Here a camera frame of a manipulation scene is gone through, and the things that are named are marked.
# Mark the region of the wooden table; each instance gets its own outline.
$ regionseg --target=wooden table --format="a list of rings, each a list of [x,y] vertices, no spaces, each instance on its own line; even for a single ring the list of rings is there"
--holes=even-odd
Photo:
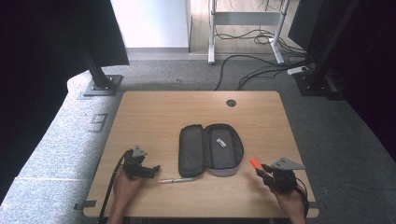
[[[228,106],[235,100],[235,106]],[[194,182],[158,184],[159,179],[180,177],[177,170],[180,130],[191,124],[233,126],[242,139],[245,156],[231,177],[216,177],[206,171]],[[126,211],[127,217],[285,217],[276,198],[256,176],[249,159],[272,164],[281,157],[303,163],[290,129],[280,96],[275,91],[128,91],[125,92],[106,142],[84,208],[88,217],[99,217],[106,189],[126,150],[141,146],[148,155],[144,166],[161,165],[154,179],[145,180]],[[296,171],[314,194],[305,171]],[[113,198],[108,200],[108,216]],[[311,208],[309,217],[318,215]]]

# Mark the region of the white desk frame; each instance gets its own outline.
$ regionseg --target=white desk frame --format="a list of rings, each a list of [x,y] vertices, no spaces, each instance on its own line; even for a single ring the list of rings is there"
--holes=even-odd
[[[276,26],[274,38],[270,38],[271,48],[278,63],[284,63],[277,46],[283,22],[289,7],[290,0],[285,0],[280,12],[217,12],[216,1],[210,0],[210,38],[208,62],[215,63],[215,30],[216,25],[270,25]]]

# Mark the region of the silver pen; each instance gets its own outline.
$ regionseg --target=silver pen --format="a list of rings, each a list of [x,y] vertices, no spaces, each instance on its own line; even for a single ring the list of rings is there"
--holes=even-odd
[[[173,183],[183,183],[183,182],[191,182],[197,180],[197,177],[186,177],[186,178],[179,178],[179,179],[163,179],[159,180],[158,183],[160,184],[173,184]]]

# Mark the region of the zippered case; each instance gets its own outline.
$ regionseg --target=zippered case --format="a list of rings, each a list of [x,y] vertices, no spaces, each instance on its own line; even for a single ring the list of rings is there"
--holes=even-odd
[[[244,156],[236,130],[228,124],[183,128],[179,138],[178,172],[182,177],[201,175],[208,168],[215,176],[235,175]]]

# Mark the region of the orange object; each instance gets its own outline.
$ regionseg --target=orange object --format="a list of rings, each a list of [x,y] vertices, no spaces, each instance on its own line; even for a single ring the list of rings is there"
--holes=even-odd
[[[250,159],[250,164],[251,164],[254,168],[256,168],[256,169],[258,169],[258,170],[261,170],[261,171],[264,171],[264,169],[262,168],[262,165],[257,161],[256,158]]]

